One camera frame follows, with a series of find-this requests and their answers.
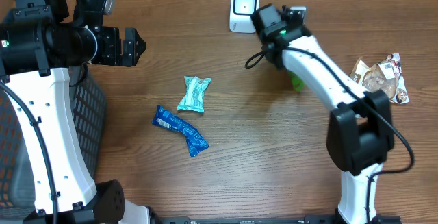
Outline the blue snack packet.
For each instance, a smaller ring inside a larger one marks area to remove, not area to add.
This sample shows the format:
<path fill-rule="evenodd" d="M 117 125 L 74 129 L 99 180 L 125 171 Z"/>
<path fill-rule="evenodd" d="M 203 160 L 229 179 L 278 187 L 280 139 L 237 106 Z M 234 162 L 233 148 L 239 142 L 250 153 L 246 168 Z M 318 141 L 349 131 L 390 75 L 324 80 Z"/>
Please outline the blue snack packet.
<path fill-rule="evenodd" d="M 191 157 L 195 157 L 200 152 L 209 148 L 208 142 L 201 136 L 197 128 L 163 108 L 161 105 L 157 106 L 152 124 L 183 134 Z"/>

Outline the teal white candy packet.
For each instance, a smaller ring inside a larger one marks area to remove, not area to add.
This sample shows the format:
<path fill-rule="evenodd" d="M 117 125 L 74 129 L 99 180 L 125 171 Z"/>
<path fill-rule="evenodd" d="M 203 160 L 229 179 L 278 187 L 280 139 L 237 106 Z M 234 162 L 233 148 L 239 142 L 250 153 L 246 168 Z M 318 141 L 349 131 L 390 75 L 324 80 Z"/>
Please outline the teal white candy packet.
<path fill-rule="evenodd" d="M 201 79 L 197 76 L 185 76 L 184 80 L 186 85 L 186 94 L 179 102 L 177 109 L 203 113 L 205 111 L 203 105 L 205 91 L 211 82 L 211 78 Z"/>

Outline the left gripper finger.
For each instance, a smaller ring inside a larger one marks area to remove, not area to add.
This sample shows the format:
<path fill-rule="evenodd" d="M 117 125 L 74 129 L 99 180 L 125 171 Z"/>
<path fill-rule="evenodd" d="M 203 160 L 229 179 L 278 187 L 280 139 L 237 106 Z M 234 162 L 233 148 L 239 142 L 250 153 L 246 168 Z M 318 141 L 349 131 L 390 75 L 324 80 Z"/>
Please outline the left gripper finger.
<path fill-rule="evenodd" d="M 133 27 L 125 28 L 123 51 L 145 51 L 146 42 L 141 38 L 138 31 Z"/>
<path fill-rule="evenodd" d="M 123 49 L 122 66 L 133 67 L 136 66 L 144 49 L 138 47 L 125 47 Z"/>

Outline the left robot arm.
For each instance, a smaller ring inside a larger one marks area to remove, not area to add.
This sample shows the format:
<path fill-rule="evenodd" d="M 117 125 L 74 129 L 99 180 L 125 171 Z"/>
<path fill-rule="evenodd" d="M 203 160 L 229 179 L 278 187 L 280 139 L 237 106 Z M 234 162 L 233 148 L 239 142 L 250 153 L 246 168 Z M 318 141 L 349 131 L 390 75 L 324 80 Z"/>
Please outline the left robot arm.
<path fill-rule="evenodd" d="M 72 66 L 135 66 L 146 49 L 136 29 L 103 25 L 115 0 L 15 0 L 1 24 L 1 89 L 21 125 L 34 178 L 26 223 L 149 223 L 119 181 L 89 174 L 70 107 Z"/>

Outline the beige cookie snack bag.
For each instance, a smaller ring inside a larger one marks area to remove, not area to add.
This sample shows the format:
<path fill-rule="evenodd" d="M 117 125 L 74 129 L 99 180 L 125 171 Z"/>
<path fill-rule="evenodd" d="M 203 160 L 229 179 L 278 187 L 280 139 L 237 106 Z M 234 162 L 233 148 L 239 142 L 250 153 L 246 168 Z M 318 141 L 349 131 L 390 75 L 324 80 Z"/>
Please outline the beige cookie snack bag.
<path fill-rule="evenodd" d="M 392 103 L 409 102 L 399 53 L 390 54 L 372 66 L 368 66 L 359 58 L 350 77 L 370 92 L 384 91 Z"/>

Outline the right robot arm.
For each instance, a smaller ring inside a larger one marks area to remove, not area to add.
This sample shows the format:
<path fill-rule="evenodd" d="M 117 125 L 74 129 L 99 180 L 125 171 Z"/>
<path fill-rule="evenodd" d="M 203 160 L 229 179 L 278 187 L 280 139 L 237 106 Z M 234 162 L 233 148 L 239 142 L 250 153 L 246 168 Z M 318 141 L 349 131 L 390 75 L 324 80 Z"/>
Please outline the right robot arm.
<path fill-rule="evenodd" d="M 272 4 L 250 18 L 262 43 L 256 58 L 303 80 L 329 111 L 326 148 L 342 172 L 334 223 L 381 223 L 374 206 L 378 173 L 394 147 L 389 99 L 343 72 L 304 25 L 304 11 Z"/>

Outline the green gummy candy bag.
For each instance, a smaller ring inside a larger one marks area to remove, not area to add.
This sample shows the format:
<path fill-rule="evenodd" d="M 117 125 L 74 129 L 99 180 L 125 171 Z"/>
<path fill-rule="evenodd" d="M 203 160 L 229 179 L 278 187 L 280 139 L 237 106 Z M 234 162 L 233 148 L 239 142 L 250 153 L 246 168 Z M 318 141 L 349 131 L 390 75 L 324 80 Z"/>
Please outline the green gummy candy bag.
<path fill-rule="evenodd" d="M 305 86 L 304 81 L 301 80 L 301 78 L 299 78 L 299 76 L 297 76 L 297 74 L 295 74 L 292 71 L 288 71 L 288 74 L 289 74 L 289 78 L 291 80 L 293 89 L 296 92 L 300 92 Z"/>

